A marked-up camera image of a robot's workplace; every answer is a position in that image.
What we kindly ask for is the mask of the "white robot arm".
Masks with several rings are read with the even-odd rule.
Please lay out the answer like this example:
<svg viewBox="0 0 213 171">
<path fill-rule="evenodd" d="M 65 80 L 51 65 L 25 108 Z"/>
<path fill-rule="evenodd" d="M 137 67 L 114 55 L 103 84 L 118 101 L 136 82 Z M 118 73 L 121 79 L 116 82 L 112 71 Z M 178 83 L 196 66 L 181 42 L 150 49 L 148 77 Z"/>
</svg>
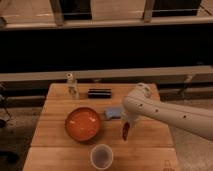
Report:
<svg viewBox="0 0 213 171">
<path fill-rule="evenodd" d="M 149 85 L 137 84 L 122 100 L 123 120 L 135 124 L 146 116 L 213 141 L 213 110 L 161 102 Z"/>
</svg>

